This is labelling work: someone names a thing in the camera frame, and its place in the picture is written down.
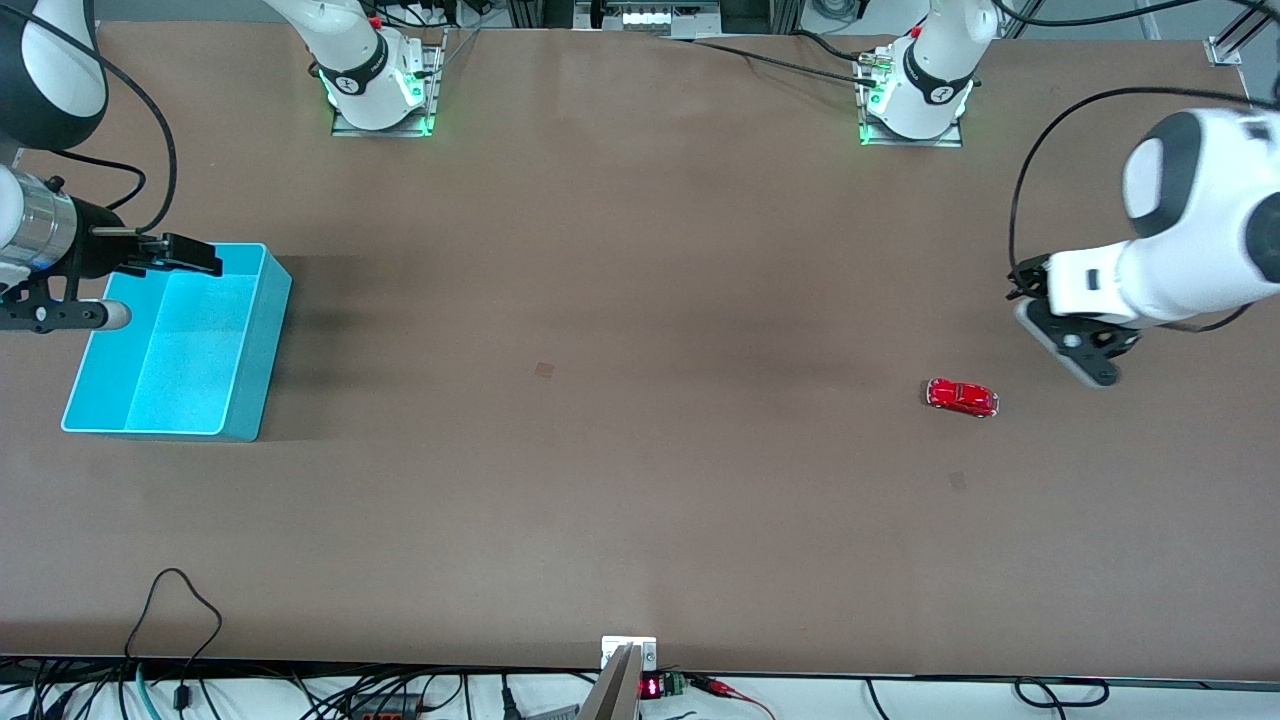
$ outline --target red toy car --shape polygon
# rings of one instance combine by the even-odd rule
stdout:
[[[928,404],[934,407],[955,410],[974,418],[991,418],[1000,413],[1000,396],[991,392],[989,388],[973,383],[933,378],[929,380],[924,396]]]

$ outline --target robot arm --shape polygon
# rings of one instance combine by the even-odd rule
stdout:
[[[1129,155],[1135,240],[1024,263],[1019,320],[1092,386],[1143,328],[1280,292],[1280,114],[1175,113]]]
[[[5,4],[18,13],[0,12],[0,133],[40,150],[78,145],[106,111],[101,65],[67,40],[96,50],[91,0]],[[47,333],[128,323],[119,302],[79,300],[81,279],[170,269],[221,274],[212,246],[125,229],[111,210],[64,193],[63,182],[0,165],[0,329]],[[50,296],[55,277],[67,279],[61,299]]]
[[[358,0],[264,1],[302,36],[329,101],[352,126],[385,129],[426,101],[422,42],[389,27],[374,29]]]
[[[8,0],[97,49],[92,0]],[[0,131],[19,145],[65,150],[106,113],[102,68],[33,22],[0,13]]]
[[[945,133],[964,113],[973,72],[998,24],[991,0],[931,0],[918,36],[877,49],[870,76],[879,85],[867,111],[910,140]]]

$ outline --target cable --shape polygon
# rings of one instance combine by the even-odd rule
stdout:
[[[88,155],[81,155],[79,152],[72,152],[69,150],[54,150],[52,152],[59,158],[67,158],[68,160],[76,160],[77,163],[86,163],[88,165],[97,165],[100,168],[113,168],[116,170],[133,173],[133,176],[138,178],[138,181],[133,184],[133,190],[131,190],[128,195],[116,200],[115,202],[104,205],[104,208],[106,208],[108,210],[115,210],[116,208],[124,205],[129,200],[133,200],[134,197],[138,196],[140,192],[142,192],[142,188],[147,186],[147,174],[143,173],[141,168],[134,168],[133,165],[129,165],[127,163],[116,163],[115,160],[100,160],[97,158],[90,158]]]
[[[1014,10],[1005,4],[1005,0],[991,0],[991,4],[1005,13],[1005,15],[1029,26],[1039,27],[1080,27],[1080,26],[1096,26],[1102,23],[1110,23],[1115,20],[1128,20],[1130,18],[1137,18],[1142,15],[1148,15],[1151,13],[1158,13],[1161,10],[1170,10],[1172,8],[1181,8],[1183,5],[1190,5],[1193,3],[1199,3],[1201,0],[1166,0],[1165,3],[1157,3],[1155,5],[1147,5],[1146,8],[1135,8],[1133,10],[1124,10],[1121,13],[1112,13],[1110,15],[1094,15],[1092,18],[1071,18],[1065,20],[1046,20],[1042,18],[1036,18],[1032,15],[1024,15],[1018,10]],[[1254,8],[1260,13],[1267,15],[1272,20],[1280,22],[1280,14],[1266,5],[1266,0],[1230,0],[1236,5],[1247,5]]]
[[[467,720],[475,720],[475,715],[471,714],[471,688],[466,673],[462,674],[462,700],[467,703]]]
[[[174,700],[177,701],[179,697],[182,697],[183,700],[182,702],[174,702],[174,707],[177,707],[178,710],[178,719],[183,720],[184,717],[183,714],[187,708],[186,703],[188,703],[191,698],[189,691],[186,689],[187,671],[191,669],[191,664],[196,661],[196,657],[200,656],[200,653],[204,652],[206,647],[209,647],[209,643],[214,642],[214,639],[218,637],[218,633],[223,632],[223,614],[218,610],[218,607],[214,606],[214,603],[205,600],[205,596],[200,594],[200,591],[197,591],[196,585],[192,584],[191,578],[187,577],[187,573],[182,571],[179,568],[165,568],[164,570],[156,573],[156,577],[151,579],[151,588],[147,589],[147,600],[146,602],[142,603],[142,612],[138,615],[138,620],[133,624],[133,629],[129,630],[129,637],[125,638],[124,641],[124,660],[128,661],[132,657],[131,650],[133,647],[133,641],[134,638],[137,638],[138,630],[142,629],[142,621],[147,619],[147,611],[151,610],[151,600],[155,597],[156,588],[160,585],[160,580],[164,579],[164,577],[168,575],[169,573],[173,573],[179,578],[182,578],[182,582],[187,584],[187,589],[191,592],[191,597],[196,598],[197,602],[207,607],[209,611],[214,614],[214,619],[216,620],[216,625],[214,625],[214,632],[209,634],[209,638],[205,639],[205,642],[201,643],[200,647],[196,648],[196,652],[192,652],[191,656],[187,657],[187,662],[183,664],[182,670],[178,673],[178,691],[174,691]],[[150,702],[150,698],[146,694],[143,694],[143,700],[146,702]]]
[[[1023,683],[1030,683],[1037,688],[1039,688],[1041,692],[1043,692],[1044,696],[1048,697],[1048,702],[1037,701],[1027,697],[1027,694],[1023,693]],[[1053,691],[1050,689],[1048,684],[1046,684],[1044,680],[1041,680],[1039,678],[1016,678],[1014,680],[1014,694],[1018,696],[1018,700],[1025,702],[1032,707],[1038,707],[1041,710],[1056,710],[1059,720],[1066,720],[1068,707],[1097,707],[1103,702],[1111,700],[1111,685],[1108,685],[1106,680],[1098,680],[1097,683],[1084,683],[1084,684],[1096,688],[1102,688],[1102,694],[1093,700],[1082,700],[1082,701],[1059,700],[1059,697],[1053,694]]]
[[[710,42],[698,42],[698,41],[686,41],[686,42],[689,42],[690,45],[694,45],[696,47],[712,47],[712,49],[719,50],[722,53],[731,53],[733,55],[741,55],[742,58],[749,58],[751,60],[759,60],[762,63],[768,63],[771,65],[777,65],[780,68],[786,68],[788,70],[795,70],[795,72],[799,72],[799,73],[809,73],[809,74],[814,74],[814,76],[819,76],[819,77],[826,77],[826,78],[831,78],[831,79],[838,79],[838,81],[844,81],[844,82],[851,82],[854,85],[864,85],[867,87],[873,87],[876,85],[876,81],[873,81],[870,78],[859,78],[859,77],[854,77],[854,76],[842,76],[840,73],[832,73],[832,72],[827,72],[827,70],[819,70],[818,68],[806,68],[804,65],[797,65],[795,63],[787,63],[786,60],[778,60],[777,58],[769,58],[767,55],[758,55],[755,53],[749,53],[746,50],[739,50],[737,47],[728,47],[728,46],[724,46],[724,45],[713,45]]]
[[[462,678],[460,676],[458,687],[453,691],[453,694],[451,694],[448,698],[445,698],[444,702],[439,705],[428,705],[426,688],[431,684],[431,680],[434,680],[435,678],[438,678],[438,675],[431,675],[430,678],[426,679],[426,684],[422,685],[422,693],[419,696],[419,703],[422,706],[422,712],[435,712],[436,710],[444,710],[445,706],[448,706],[454,700],[458,700],[458,696],[462,694]]]
[[[1234,311],[1231,311],[1230,315],[1222,318],[1221,320],[1219,320],[1216,323],[1210,323],[1207,325],[1192,325],[1192,324],[1188,324],[1188,323],[1165,323],[1165,324],[1157,325],[1157,327],[1165,328],[1166,331],[1178,331],[1180,333],[1192,333],[1192,334],[1196,334],[1196,333],[1208,333],[1208,332],[1213,332],[1213,331],[1216,331],[1219,328],[1225,328],[1226,325],[1230,325],[1231,323],[1239,320],[1240,315],[1243,315],[1243,314],[1245,314],[1245,313],[1249,311],[1249,307],[1253,307],[1253,304],[1252,302],[1245,302],[1244,305],[1240,305]]]
[[[888,712],[884,712],[884,706],[879,703],[879,696],[876,694],[876,683],[870,678],[864,678],[867,682],[867,691],[872,693],[872,705],[876,706],[876,712],[881,716],[881,720],[888,720]]]
[[[178,190],[178,147],[174,143],[173,129],[169,128],[169,120],[166,120],[164,113],[160,111],[160,106],[156,105],[155,100],[152,100],[151,96],[147,95],[147,91],[142,90],[142,86],[134,82],[128,73],[115,67],[115,63],[111,63],[110,60],[100,55],[97,50],[93,50],[92,47],[84,45],[79,40],[76,40],[74,37],[64,32],[61,28],[52,24],[51,22],[32,15],[31,13],[19,10],[13,5],[4,3],[0,3],[0,12],[9,13],[10,15],[18,17],[29,23],[36,23],[45,31],[52,33],[54,37],[70,45],[76,50],[79,50],[84,55],[92,58],[100,65],[106,68],[113,76],[119,78],[120,82],[128,86],[128,88],[132,90],[138,96],[140,100],[142,100],[142,104],[147,106],[147,110],[151,110],[151,114],[155,117],[156,123],[160,124],[160,132],[164,135],[165,152],[169,156],[169,181],[165,187],[164,201],[160,204],[160,210],[156,211],[155,217],[151,218],[151,220],[147,224],[137,228],[136,231],[138,234],[145,234],[150,232],[152,228],[159,225],[161,220],[164,220],[165,215],[169,214],[169,208],[173,205],[174,192]]]
[[[820,36],[820,35],[818,35],[815,32],[809,32],[806,29],[797,29],[797,31],[792,32],[791,35],[797,35],[800,37],[808,37],[809,40],[817,42],[819,47],[822,47],[823,50],[826,50],[831,55],[835,55],[835,56],[840,58],[841,60],[849,60],[850,63],[856,63],[858,61],[858,56],[861,54],[861,53],[845,53],[844,50],[840,50],[836,46],[833,46],[832,44],[827,42],[826,37],[823,37],[823,36]]]
[[[749,703],[751,703],[751,705],[754,705],[754,706],[759,707],[760,710],[763,710],[763,711],[765,712],[765,715],[768,715],[768,716],[769,716],[769,720],[778,720],[778,719],[777,719],[777,716],[776,716],[776,715],[773,715],[773,711],[768,708],[768,706],[765,706],[765,705],[764,705],[763,702],[760,702],[760,701],[755,700],[754,697],[746,697],[746,696],[745,696],[745,694],[742,694],[742,693],[737,693],[737,694],[735,694],[735,696],[733,696],[733,698],[732,698],[732,700],[740,700],[740,701],[742,701],[742,702],[749,702]]]
[[[124,664],[115,673],[115,700],[120,705],[120,720],[129,720],[129,710],[124,707]]]
[[[769,707],[767,705],[764,705],[763,702],[755,700],[754,697],[750,697],[750,696],[748,696],[748,694],[745,694],[742,692],[739,692],[737,689],[735,689],[733,687],[731,687],[728,683],[726,683],[723,680],[717,680],[716,678],[710,678],[708,675],[699,675],[699,674],[694,674],[694,673],[685,673],[685,679],[689,680],[690,687],[698,688],[698,689],[703,691],[704,693],[710,693],[710,694],[713,694],[716,697],[722,697],[722,698],[726,698],[726,700],[737,700],[737,701],[751,703],[751,705],[759,707],[760,710],[763,710],[765,712],[765,715],[769,716],[769,720],[778,720],[773,715],[773,711],[769,710]]]
[[[142,679],[141,662],[138,662],[137,667],[133,671],[133,683],[138,688],[138,697],[142,698],[142,707],[146,708],[147,715],[151,716],[151,720],[160,720],[160,714],[156,712],[156,706],[154,702],[151,702],[151,693],[147,692],[147,683]]]
[[[315,696],[312,696],[311,691],[307,689],[307,684],[302,682],[302,678],[298,678],[297,670],[291,669],[291,673],[293,674],[293,684],[297,685],[300,691],[302,691],[302,694],[307,696],[307,705],[310,705],[311,710],[316,711],[316,715],[319,715],[319,708],[316,707]]]
[[[444,61],[440,63],[439,68],[436,68],[435,70],[429,70],[426,73],[428,77],[433,74],[444,74],[444,68],[449,67],[449,63],[452,63],[453,59],[458,56],[458,53],[462,53],[467,47],[467,45],[470,45],[476,38],[476,36],[480,35],[480,31],[484,29],[484,26],[489,24],[497,17],[498,15],[493,15],[492,18],[480,18],[480,22],[476,23],[475,32],[468,35],[466,40],[458,44],[457,49],[454,49],[453,53],[449,53],[449,55],[444,59]]]
[[[209,611],[214,614],[214,619],[218,621],[218,624],[214,626],[214,632],[209,634],[209,638],[204,643],[201,643],[200,647],[196,648],[196,652],[191,653],[191,657],[187,659],[187,662],[183,667],[191,667],[191,664],[196,661],[196,657],[201,652],[204,652],[206,647],[209,647],[209,643],[214,642],[214,638],[218,637],[218,633],[223,632],[223,614],[216,607],[214,607],[214,603],[205,600],[205,596],[200,594],[200,591],[197,591],[196,585],[192,584],[191,578],[187,577],[187,573],[182,571],[179,568],[165,568],[164,570],[156,573],[156,577],[151,579],[151,588],[147,591],[147,600],[146,602],[142,603],[142,614],[138,615],[138,620],[133,624],[133,629],[129,630],[129,637],[124,641],[125,661],[133,659],[132,655],[133,641],[134,638],[137,638],[138,630],[142,629],[142,621],[147,619],[147,611],[151,610],[151,600],[156,594],[156,587],[160,584],[160,580],[164,579],[164,577],[168,575],[169,573],[173,573],[179,578],[182,578],[182,582],[187,584],[187,589],[191,592],[191,597],[196,598],[197,602],[207,607]]]
[[[1009,275],[1014,281],[1014,284],[1018,287],[1018,292],[1020,295],[1025,295],[1028,297],[1036,297],[1038,295],[1043,295],[1043,293],[1033,293],[1030,291],[1028,283],[1027,283],[1027,279],[1018,270],[1018,246],[1016,246],[1016,243],[1018,243],[1018,202],[1021,200],[1023,184],[1027,182],[1027,172],[1032,167],[1032,160],[1036,159],[1036,152],[1038,152],[1039,149],[1041,149],[1041,146],[1044,145],[1044,141],[1048,138],[1050,133],[1052,133],[1053,129],[1057,126],[1062,124],[1062,120],[1065,120],[1066,118],[1071,117],[1071,114],[1074,114],[1076,110],[1080,110],[1082,108],[1087,108],[1087,106],[1089,106],[1089,105],[1092,105],[1094,102],[1098,102],[1101,100],[1107,100],[1110,97],[1120,97],[1120,96],[1124,96],[1124,95],[1174,95],[1174,96],[1178,96],[1178,97],[1196,97],[1196,99],[1201,99],[1201,100],[1217,100],[1220,102],[1235,102],[1238,105],[1249,105],[1249,106],[1257,106],[1257,108],[1266,108],[1268,110],[1280,110],[1280,102],[1276,102],[1276,101],[1265,101],[1265,100],[1253,100],[1253,99],[1245,97],[1243,95],[1234,95],[1234,94],[1230,94],[1230,92],[1217,92],[1217,91],[1213,91],[1213,90],[1193,90],[1193,88],[1188,88],[1188,87],[1133,86],[1133,87],[1117,87],[1115,90],[1105,90],[1102,92],[1096,92],[1096,94],[1085,97],[1084,100],[1080,100],[1079,102],[1071,105],[1066,110],[1062,110],[1061,113],[1059,113],[1057,117],[1053,118],[1053,120],[1050,122],[1050,124],[1046,126],[1043,131],[1041,131],[1039,136],[1036,138],[1036,142],[1032,143],[1030,150],[1027,151],[1027,156],[1023,158],[1023,165],[1018,170],[1018,181],[1014,183],[1014,197],[1012,197],[1012,201],[1009,205],[1009,269],[1010,269]],[[1219,320],[1217,323],[1213,323],[1211,325],[1206,325],[1203,328],[1192,329],[1189,332],[1210,332],[1210,331],[1216,331],[1217,328],[1221,328],[1221,327],[1224,327],[1224,325],[1226,325],[1226,324],[1229,324],[1231,322],[1235,322],[1248,309],[1249,309],[1248,305],[1242,305],[1234,313],[1231,313],[1231,315],[1226,316],[1225,319]]]
[[[223,720],[223,716],[218,714],[218,706],[214,705],[214,698],[209,694],[209,688],[205,687],[205,676],[196,673],[196,682],[200,683],[200,694],[205,696],[205,705],[209,706],[209,712],[214,716],[214,720]]]

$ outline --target brown table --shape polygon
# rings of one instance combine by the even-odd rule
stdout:
[[[588,666],[644,633],[713,669],[1280,679],[1276,305],[1152,332],[1094,392],[1002,300],[1036,133],[1119,85],[1238,88],[1198,45],[996,44],[937,151],[636,35],[483,35],[425,141],[329,138],[284,26],[101,42],[173,122],[165,227],[269,243],[294,295],[253,445],[67,436],[84,336],[0,338],[0,650],[115,652],[173,564],[223,656]],[[1123,160],[1181,105],[1065,126],[1023,255],[1128,237]],[[160,179],[161,147],[113,87],[86,151]],[[922,406],[936,374],[1005,411]],[[209,630],[177,583],[156,612],[141,652]]]

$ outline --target black cable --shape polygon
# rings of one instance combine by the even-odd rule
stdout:
[[[475,720],[475,715],[471,714],[471,688],[466,673],[462,674],[462,700],[467,705],[467,720]]]
[[[292,670],[291,669],[291,671],[293,673],[293,684],[297,685],[300,691],[302,691],[302,694],[307,696],[307,705],[310,705],[311,710],[314,710],[316,712],[316,715],[319,716],[320,711],[316,707],[316,697],[314,694],[311,694],[310,689],[307,689],[307,684],[303,683],[302,678],[298,676],[297,670]]]
[[[867,682],[867,691],[872,693],[872,705],[876,706],[876,712],[879,714],[881,720],[888,720],[888,714],[884,712],[884,706],[879,703],[879,696],[876,694],[876,683],[870,678],[864,678]]]
[[[116,208],[124,205],[129,200],[133,200],[134,197],[138,196],[140,192],[142,192],[142,188],[147,186],[147,174],[143,173],[141,168],[134,168],[133,165],[129,165],[127,163],[116,163],[115,160],[100,160],[97,158],[90,158],[88,155],[81,155],[79,152],[72,152],[69,150],[54,150],[52,152],[59,158],[67,158],[68,160],[76,160],[77,163],[86,163],[88,165],[97,165],[100,168],[113,168],[116,170],[133,173],[133,176],[138,178],[138,181],[133,184],[133,190],[131,190],[128,195],[116,200],[115,202],[104,205],[104,208],[106,208],[108,210],[115,210]]]
[[[1120,97],[1120,96],[1124,96],[1124,95],[1174,95],[1174,96],[1178,96],[1178,97],[1196,97],[1196,99],[1199,99],[1199,100],[1217,100],[1220,102],[1235,102],[1238,105],[1249,105],[1249,106],[1257,106],[1257,108],[1266,108],[1268,110],[1280,110],[1280,102],[1276,102],[1276,101],[1265,101],[1265,100],[1253,100],[1253,99],[1245,97],[1243,95],[1234,95],[1234,94],[1230,94],[1230,92],[1217,92],[1217,91],[1213,91],[1213,90],[1193,90],[1193,88],[1189,88],[1189,87],[1133,86],[1133,87],[1117,87],[1115,90],[1105,90],[1102,92],[1096,92],[1096,94],[1085,97],[1084,100],[1080,100],[1079,102],[1071,105],[1066,110],[1062,110],[1061,113],[1059,113],[1057,117],[1053,118],[1053,120],[1050,122],[1050,124],[1046,126],[1043,131],[1041,131],[1039,137],[1036,138],[1036,142],[1032,143],[1030,150],[1027,151],[1027,156],[1023,159],[1023,165],[1018,170],[1018,181],[1014,183],[1014,197],[1012,197],[1012,201],[1009,205],[1009,269],[1010,269],[1010,277],[1012,278],[1014,284],[1018,286],[1018,291],[1020,293],[1023,293],[1023,295],[1027,295],[1028,297],[1033,297],[1034,293],[1030,292],[1030,288],[1027,284],[1027,279],[1021,275],[1021,273],[1018,272],[1018,246],[1016,246],[1016,243],[1018,243],[1018,202],[1019,202],[1019,200],[1021,200],[1023,184],[1027,182],[1027,172],[1032,167],[1032,160],[1036,159],[1036,152],[1038,152],[1039,149],[1041,149],[1041,146],[1044,145],[1044,141],[1048,138],[1050,133],[1052,133],[1053,129],[1057,126],[1062,124],[1062,120],[1065,120],[1066,118],[1071,117],[1073,113],[1075,113],[1076,110],[1080,110],[1082,108],[1087,108],[1088,105],[1098,102],[1101,100],[1107,100],[1110,97]],[[1203,328],[1192,329],[1190,332],[1210,332],[1210,331],[1216,331],[1217,328],[1221,328],[1221,327],[1224,327],[1224,325],[1234,322],[1235,319],[1238,319],[1248,309],[1249,309],[1248,305],[1242,305],[1234,313],[1231,313],[1231,315],[1229,315],[1228,318],[1225,318],[1222,320],[1219,320],[1217,323],[1213,323],[1211,325],[1206,325]]]
[[[1240,315],[1243,315],[1243,314],[1245,314],[1245,313],[1249,311],[1249,307],[1253,307],[1253,304],[1252,302],[1245,302],[1244,305],[1240,305],[1239,307],[1236,307],[1235,310],[1233,310],[1230,315],[1222,318],[1221,320],[1219,320],[1216,323],[1210,323],[1207,325],[1190,325],[1190,324],[1187,324],[1187,323],[1165,323],[1165,324],[1157,325],[1157,327],[1165,328],[1167,331],[1178,331],[1180,333],[1192,333],[1192,334],[1196,334],[1196,333],[1208,333],[1208,332],[1213,332],[1213,331],[1216,331],[1219,328],[1225,328],[1226,325],[1230,325],[1231,323],[1239,320]]]
[[[88,717],[90,711],[93,708],[93,701],[97,698],[97,693],[102,692],[102,688],[106,687],[110,675],[104,675],[102,679],[93,685],[93,692],[88,693],[88,700],[86,700],[79,711],[72,716],[72,720],[83,720],[84,717]]]
[[[209,688],[205,687],[205,676],[196,673],[196,682],[200,683],[200,694],[205,696],[205,705],[209,706],[209,712],[214,716],[214,720],[223,720],[223,716],[218,714],[218,706],[214,705],[212,696],[209,694]]]
[[[431,675],[430,678],[428,678],[426,679],[426,685],[430,685],[431,680],[434,680],[435,678],[436,678],[436,675]],[[421,697],[424,697],[424,698],[426,697],[426,685],[422,685],[422,696]],[[461,680],[461,676],[458,679],[458,687],[453,691],[453,694],[451,694],[448,698],[445,698],[444,702],[442,702],[439,705],[426,705],[424,702],[422,703],[422,712],[435,712],[436,710],[443,710],[451,702],[458,700],[460,694],[462,694],[462,680]]]
[[[809,40],[817,42],[819,47],[822,47],[827,53],[829,53],[829,54],[840,58],[841,60],[849,60],[850,63],[856,63],[858,61],[858,56],[861,55],[861,53],[845,53],[844,50],[840,50],[835,45],[827,42],[827,38],[823,37],[823,36],[820,36],[820,35],[818,35],[817,32],[809,32],[806,29],[797,29],[797,31],[792,32],[791,35],[797,35],[800,37],[808,37]]]
[[[156,573],[156,577],[151,579],[151,588],[147,591],[147,600],[146,602],[142,603],[142,614],[138,615],[138,620],[133,623],[133,629],[129,630],[129,637],[125,638],[124,641],[125,661],[133,659],[132,655],[133,641],[134,638],[137,638],[138,630],[142,629],[142,621],[147,619],[147,611],[151,610],[151,600],[156,594],[156,587],[160,585],[160,580],[164,579],[164,577],[168,575],[169,573],[173,573],[174,575],[182,578],[182,582],[186,583],[187,585],[187,591],[191,592],[191,597],[196,598],[196,602],[209,609],[209,611],[214,614],[214,619],[218,621],[218,624],[214,626],[214,632],[209,634],[209,638],[204,643],[201,643],[200,647],[196,648],[196,652],[191,653],[183,667],[191,667],[191,664],[196,661],[196,657],[201,652],[204,652],[206,647],[209,647],[209,643],[214,642],[214,638],[218,637],[218,633],[223,632],[223,614],[216,607],[214,607],[214,603],[205,600],[205,596],[200,594],[200,591],[197,591],[196,585],[192,584],[191,578],[187,577],[187,573],[182,571],[182,569],[179,568],[165,568],[164,570]]]
[[[1048,702],[1037,701],[1037,700],[1032,700],[1032,698],[1027,697],[1027,694],[1023,692],[1023,684],[1024,683],[1030,683],[1030,684],[1036,685],[1037,688],[1039,688],[1041,692],[1043,692],[1044,696],[1048,697]],[[1084,683],[1084,684],[1087,684],[1088,687],[1102,688],[1102,694],[1098,696],[1098,697],[1096,697],[1096,698],[1093,698],[1093,700],[1082,700],[1082,701],[1065,701],[1065,700],[1060,700],[1057,697],[1057,694],[1055,694],[1053,691],[1048,687],[1048,684],[1044,683],[1044,680],[1041,680],[1039,678],[1018,678],[1018,679],[1015,679],[1014,680],[1014,694],[1018,696],[1018,700],[1025,702],[1027,705],[1029,705],[1032,707],[1038,707],[1041,710],[1056,710],[1059,720],[1066,720],[1066,708],[1068,707],[1082,707],[1082,708],[1083,707],[1097,707],[1097,706],[1102,705],[1103,702],[1111,700],[1111,685],[1108,685],[1106,680],[1098,680],[1097,683]]]
[[[870,78],[860,78],[860,77],[854,77],[854,76],[842,76],[840,73],[832,73],[832,72],[827,72],[827,70],[819,70],[818,68],[806,68],[804,65],[797,65],[795,63],[787,63],[786,60],[778,60],[777,58],[769,58],[767,55],[758,55],[755,53],[749,53],[746,50],[739,50],[737,47],[727,47],[724,45],[713,45],[710,42],[696,42],[696,41],[689,41],[689,42],[690,42],[690,45],[694,45],[694,46],[698,46],[698,47],[712,47],[712,49],[719,50],[722,53],[731,53],[733,55],[741,55],[742,58],[749,58],[751,60],[759,60],[762,63],[768,63],[771,65],[777,65],[780,68],[786,68],[788,70],[796,70],[796,72],[800,72],[800,73],[809,73],[809,74],[813,74],[813,76],[826,77],[826,78],[831,78],[831,79],[838,79],[838,81],[844,81],[844,82],[851,82],[854,85],[864,85],[867,87],[873,87],[876,85],[876,81],[873,81]]]
[[[1096,26],[1102,23],[1110,23],[1115,20],[1128,20],[1130,18],[1137,18],[1142,15],[1148,15],[1151,13],[1158,13],[1161,10],[1170,10],[1174,8],[1181,8],[1183,5],[1190,5],[1193,3],[1199,3],[1202,0],[1166,0],[1165,3],[1156,3],[1155,5],[1147,5],[1146,8],[1135,8],[1133,10],[1124,10],[1121,13],[1112,13],[1110,15],[1094,15],[1092,18],[1071,18],[1065,20],[1046,20],[1043,18],[1036,18],[1032,15],[1024,15],[1018,10],[1014,10],[1005,0],[991,0],[992,5],[1005,13],[1005,15],[1029,26],[1039,27],[1080,27],[1080,26]],[[1280,20],[1280,14],[1266,6],[1266,0],[1230,0],[1238,5],[1247,5],[1257,9],[1260,13],[1267,15],[1272,20]]]
[[[0,10],[9,13],[10,15],[14,15],[17,18],[24,19],[29,23],[36,23],[45,31],[52,33],[54,37],[70,45],[76,50],[79,50],[84,55],[92,58],[100,65],[106,68],[108,72],[119,78],[120,82],[123,82],[129,90],[132,90],[138,96],[140,100],[142,100],[142,104],[147,106],[147,110],[151,110],[151,114],[155,117],[156,123],[160,124],[160,132],[164,135],[165,152],[169,156],[169,181],[165,187],[164,201],[160,204],[160,210],[156,211],[155,217],[147,224],[137,228],[138,234],[150,232],[152,228],[159,225],[161,220],[164,220],[165,215],[169,214],[169,208],[173,205],[174,192],[178,188],[178,147],[174,143],[173,129],[169,128],[169,120],[166,120],[164,113],[160,111],[160,106],[155,104],[155,100],[152,100],[151,96],[147,95],[147,91],[142,90],[142,86],[134,82],[128,73],[115,67],[115,63],[104,58],[101,54],[99,54],[97,50],[93,50],[92,47],[84,45],[79,40],[76,40],[58,26],[52,24],[51,22],[44,18],[38,18],[36,15],[32,15],[31,13],[19,10],[9,4],[0,3]]]
[[[129,711],[124,707],[124,678],[127,675],[125,667],[128,660],[120,664],[119,671],[115,675],[115,700],[120,703],[120,720],[129,720]]]

